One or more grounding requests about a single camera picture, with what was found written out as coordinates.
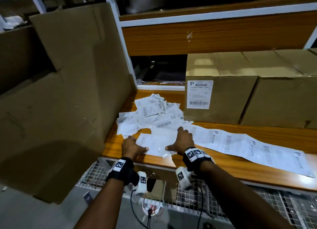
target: wrist strap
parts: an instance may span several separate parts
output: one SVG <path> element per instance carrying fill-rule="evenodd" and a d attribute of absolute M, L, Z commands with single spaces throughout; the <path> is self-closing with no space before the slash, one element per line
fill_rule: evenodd
<path fill-rule="evenodd" d="M 210 155 L 208 155 L 202 149 L 198 149 L 196 147 L 189 147 L 183 156 L 183 162 L 185 163 L 188 171 L 194 171 L 195 174 L 197 174 L 196 172 L 199 171 L 200 163 L 205 160 L 215 163 Z"/>
<path fill-rule="evenodd" d="M 132 183 L 137 186 L 140 176 L 135 172 L 133 161 L 128 157 L 122 157 L 116 161 L 107 173 L 106 182 L 109 179 L 117 179 L 124 182 L 124 185 Z"/>

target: electrical wire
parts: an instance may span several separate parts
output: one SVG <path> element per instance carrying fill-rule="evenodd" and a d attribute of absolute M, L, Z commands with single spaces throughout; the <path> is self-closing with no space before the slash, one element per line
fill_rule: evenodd
<path fill-rule="evenodd" d="M 203 208 L 204 208 L 204 194 L 203 194 L 203 190 L 202 190 L 200 184 L 197 183 L 197 185 L 198 185 L 199 188 L 200 188 L 200 191 L 201 191 L 201 199 L 202 199 L 201 208 L 200 208 L 200 215 L 199 215 L 198 224 L 197 224 L 197 229 L 199 229 L 200 219 L 201 219 L 201 215 L 203 214 Z"/>
<path fill-rule="evenodd" d="M 132 209 L 133 215 L 135 216 L 135 218 L 137 219 L 137 221 L 138 221 L 142 226 L 144 226 L 146 229 L 149 229 L 146 225 L 144 225 L 144 224 L 137 218 L 137 215 L 135 214 L 135 212 L 134 212 L 134 210 L 133 210 L 133 206 L 132 206 L 132 194 L 133 194 L 134 191 L 136 191 L 136 190 L 131 191 L 131 196 L 130 196 L 130 204 L 131 204 L 131 209 Z"/>

